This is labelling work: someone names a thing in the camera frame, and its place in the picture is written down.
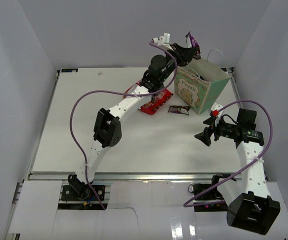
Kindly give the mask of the purple brown snack bar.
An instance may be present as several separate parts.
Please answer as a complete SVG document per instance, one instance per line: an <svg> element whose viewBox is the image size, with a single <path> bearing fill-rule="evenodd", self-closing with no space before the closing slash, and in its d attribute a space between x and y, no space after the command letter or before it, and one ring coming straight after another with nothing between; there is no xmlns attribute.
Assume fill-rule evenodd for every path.
<svg viewBox="0 0 288 240"><path fill-rule="evenodd" d="M186 45L188 48L196 48L196 53L194 55L195 60L200 60L201 57L201 50L197 40L192 36L191 32L189 31L186 35Z"/></svg>

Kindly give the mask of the green paper gift bag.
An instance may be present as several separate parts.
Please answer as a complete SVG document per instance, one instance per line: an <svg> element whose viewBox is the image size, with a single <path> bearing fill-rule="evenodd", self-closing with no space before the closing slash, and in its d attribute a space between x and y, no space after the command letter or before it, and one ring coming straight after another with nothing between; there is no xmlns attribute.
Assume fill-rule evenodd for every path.
<svg viewBox="0 0 288 240"><path fill-rule="evenodd" d="M215 65L208 58L193 59L177 68L174 93L201 115L214 105L230 80L231 76L221 65Z"/></svg>

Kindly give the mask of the brown chocolate bar wrapper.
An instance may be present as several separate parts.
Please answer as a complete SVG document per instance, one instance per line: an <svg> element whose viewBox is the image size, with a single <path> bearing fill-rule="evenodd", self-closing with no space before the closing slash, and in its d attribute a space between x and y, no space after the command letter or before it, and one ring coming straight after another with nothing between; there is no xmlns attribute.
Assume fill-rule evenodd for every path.
<svg viewBox="0 0 288 240"><path fill-rule="evenodd" d="M188 105L170 105L168 112L172 114L189 115L190 106Z"/></svg>

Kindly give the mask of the red candy bag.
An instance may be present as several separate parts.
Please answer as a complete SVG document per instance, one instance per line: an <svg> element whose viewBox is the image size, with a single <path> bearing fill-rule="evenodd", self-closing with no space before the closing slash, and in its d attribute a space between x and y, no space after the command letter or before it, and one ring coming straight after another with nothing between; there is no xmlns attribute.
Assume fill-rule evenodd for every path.
<svg viewBox="0 0 288 240"><path fill-rule="evenodd" d="M142 95L148 93L148 90L145 90L144 92L140 91L140 82L141 81L139 80L131 87L129 87L124 92L123 98L125 99L129 97L129 95ZM158 109L163 106L173 95L174 94L167 88L162 88L162 91L160 91L158 94L150 95L151 100L140 106L138 110L148 115L154 115Z"/></svg>

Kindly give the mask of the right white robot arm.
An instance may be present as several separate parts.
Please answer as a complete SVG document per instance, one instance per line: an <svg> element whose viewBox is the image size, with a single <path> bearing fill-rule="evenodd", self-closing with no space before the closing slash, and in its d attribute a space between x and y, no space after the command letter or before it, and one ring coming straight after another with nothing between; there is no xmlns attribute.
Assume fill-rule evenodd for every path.
<svg viewBox="0 0 288 240"><path fill-rule="evenodd" d="M227 205L226 221L230 227L266 235L281 207L267 187L261 156L264 137L256 130L257 113L241 108L236 121L228 123L220 108L221 105L216 105L211 109L210 117L204 121L206 128L195 138L207 146L211 144L211 137L216 141L221 137L232 139L240 160L241 184L233 175L217 173L210 187L197 194L197 199L208 193L217 200L222 199Z"/></svg>

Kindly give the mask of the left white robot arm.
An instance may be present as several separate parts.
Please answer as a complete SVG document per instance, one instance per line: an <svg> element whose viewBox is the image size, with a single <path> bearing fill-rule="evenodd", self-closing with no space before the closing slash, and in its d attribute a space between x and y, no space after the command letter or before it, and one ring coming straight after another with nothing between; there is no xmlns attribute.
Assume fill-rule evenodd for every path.
<svg viewBox="0 0 288 240"><path fill-rule="evenodd" d="M168 46L150 45L164 51L164 55L155 55L139 84L131 93L115 106L101 108L96 116L90 153L82 152L84 164L75 174L68 176L72 193L80 200L87 200L98 193L91 185L95 172L105 154L122 139L122 123L141 106L149 103L152 97L164 89L164 82L170 76L176 76L178 67L187 66L198 52L197 47L182 47L177 43Z"/></svg>

